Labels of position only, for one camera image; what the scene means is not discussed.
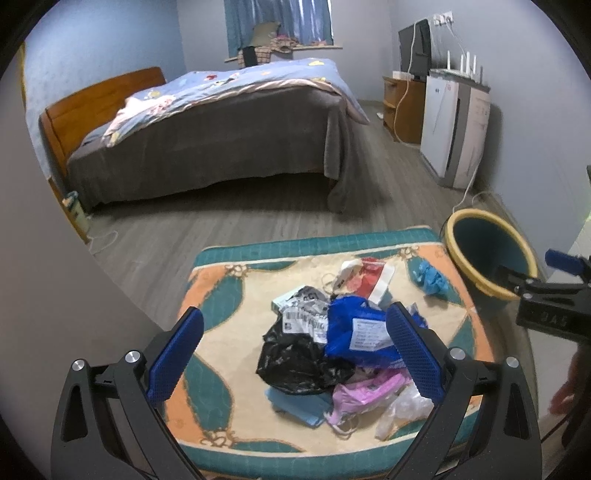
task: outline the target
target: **patterned tablecloth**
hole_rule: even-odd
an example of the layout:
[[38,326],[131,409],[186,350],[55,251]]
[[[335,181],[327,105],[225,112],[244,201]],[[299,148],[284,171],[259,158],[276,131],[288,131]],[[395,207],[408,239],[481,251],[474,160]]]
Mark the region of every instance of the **patterned tablecloth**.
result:
[[[368,413],[343,440],[326,424],[313,430],[275,413],[255,373],[262,336],[276,320],[271,300],[303,284],[321,288],[343,261],[367,256],[395,264],[392,297],[417,303],[446,345],[492,360],[470,295],[429,228],[209,248],[196,259],[180,309],[199,307],[206,331],[165,406],[169,429],[200,469],[233,478],[347,480],[378,476],[404,454],[422,421],[380,442],[374,433],[381,412]],[[411,282],[408,272],[422,259],[453,286],[445,298],[426,297]],[[479,405],[474,397],[458,442],[467,439]]]

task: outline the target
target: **gray bed sheet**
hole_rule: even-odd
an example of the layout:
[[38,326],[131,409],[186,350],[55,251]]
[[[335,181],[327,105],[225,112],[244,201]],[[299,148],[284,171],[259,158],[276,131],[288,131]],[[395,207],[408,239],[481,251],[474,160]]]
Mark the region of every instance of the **gray bed sheet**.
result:
[[359,128],[334,93],[312,87],[249,93],[178,113],[111,148],[91,141],[68,159],[68,181],[92,210],[224,180],[319,171],[336,181],[327,203],[341,213],[361,168]]

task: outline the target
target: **black plastic bag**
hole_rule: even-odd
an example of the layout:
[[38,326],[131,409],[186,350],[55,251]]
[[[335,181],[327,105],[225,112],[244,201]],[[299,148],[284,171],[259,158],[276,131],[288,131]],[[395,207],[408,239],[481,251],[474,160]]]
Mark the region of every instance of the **black plastic bag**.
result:
[[324,356],[324,346],[307,333],[283,333],[282,315],[263,336],[256,373],[265,383],[289,395],[317,395],[346,382],[355,365]]

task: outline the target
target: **blue gripper pad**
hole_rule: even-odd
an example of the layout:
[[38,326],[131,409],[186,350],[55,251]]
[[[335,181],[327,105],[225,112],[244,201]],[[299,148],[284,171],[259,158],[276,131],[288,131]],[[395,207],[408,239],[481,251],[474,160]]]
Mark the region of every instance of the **blue gripper pad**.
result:
[[178,327],[148,374],[150,386],[146,396],[152,405],[168,400],[173,394],[174,387],[201,341],[203,331],[203,315],[199,309],[195,309]]
[[578,276],[583,273],[584,263],[579,257],[574,257],[558,250],[548,250],[545,256],[546,265],[563,272]]
[[419,393],[437,405],[445,396],[441,386],[441,367],[411,322],[412,318],[408,312],[405,315],[396,304],[386,312],[388,334],[402,356]]

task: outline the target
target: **yellow rim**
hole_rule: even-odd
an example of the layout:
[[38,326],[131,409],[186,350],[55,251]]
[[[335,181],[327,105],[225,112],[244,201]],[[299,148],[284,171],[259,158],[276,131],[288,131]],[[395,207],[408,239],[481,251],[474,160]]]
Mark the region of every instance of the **yellow rim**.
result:
[[465,210],[460,210],[454,213],[449,220],[447,221],[447,225],[445,228],[444,233],[444,240],[447,245],[447,249],[449,250],[449,254],[452,257],[453,261],[456,265],[460,268],[460,270],[467,276],[476,288],[480,290],[485,295],[489,297],[496,297],[501,300],[517,300],[519,297],[515,295],[513,292],[507,290],[506,288],[500,287],[497,284],[491,282],[487,278],[485,278],[482,274],[478,272],[470,262],[464,257],[460,248],[457,246],[456,239],[453,235],[453,228],[455,224],[464,219],[464,218],[481,218],[484,220],[488,220],[499,227],[501,227],[505,232],[507,232],[515,242],[519,245],[520,250],[525,255],[525,260],[527,262],[527,268],[529,270],[528,274],[530,277],[537,277],[538,276],[538,265],[535,261],[535,256],[531,251],[530,246],[527,244],[525,239],[515,230],[510,224],[504,221],[502,218],[494,215],[491,212],[486,212],[484,210],[479,210],[475,208],[468,208]]

